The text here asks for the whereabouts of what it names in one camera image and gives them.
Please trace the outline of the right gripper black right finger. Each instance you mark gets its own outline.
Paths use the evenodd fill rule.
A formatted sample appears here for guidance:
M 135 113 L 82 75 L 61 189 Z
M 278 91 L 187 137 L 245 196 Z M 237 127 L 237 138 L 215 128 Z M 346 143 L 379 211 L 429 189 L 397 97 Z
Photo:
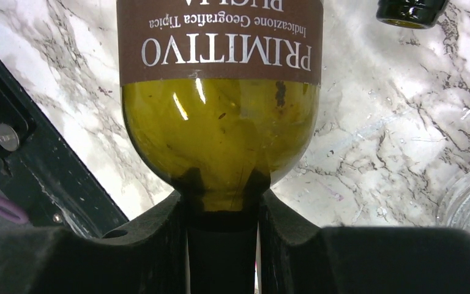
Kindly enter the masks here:
M 261 199 L 264 293 L 470 293 L 470 234 L 442 227 L 324 227 Z

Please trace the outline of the green bottle silver neck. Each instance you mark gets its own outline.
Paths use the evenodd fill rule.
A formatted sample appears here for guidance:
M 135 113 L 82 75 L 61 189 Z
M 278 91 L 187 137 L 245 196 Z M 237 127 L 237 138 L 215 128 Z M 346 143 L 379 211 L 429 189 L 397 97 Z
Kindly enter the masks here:
M 299 161 L 322 1 L 118 1 L 129 137 L 184 201 L 192 293 L 252 293 L 259 200 Z

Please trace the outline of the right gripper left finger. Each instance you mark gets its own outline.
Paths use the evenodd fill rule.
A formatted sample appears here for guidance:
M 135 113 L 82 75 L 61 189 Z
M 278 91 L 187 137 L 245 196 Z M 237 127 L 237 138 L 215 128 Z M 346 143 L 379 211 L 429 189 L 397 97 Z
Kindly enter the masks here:
M 63 227 L 0 231 L 0 293 L 184 293 L 181 196 L 102 238 Z

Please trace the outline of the green bottle black neck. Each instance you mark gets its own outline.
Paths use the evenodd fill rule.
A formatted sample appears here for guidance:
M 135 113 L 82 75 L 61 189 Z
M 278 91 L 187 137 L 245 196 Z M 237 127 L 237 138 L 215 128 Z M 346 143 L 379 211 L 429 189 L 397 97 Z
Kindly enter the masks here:
M 448 3 L 448 0 L 380 0 L 376 19 L 401 28 L 430 29 Z

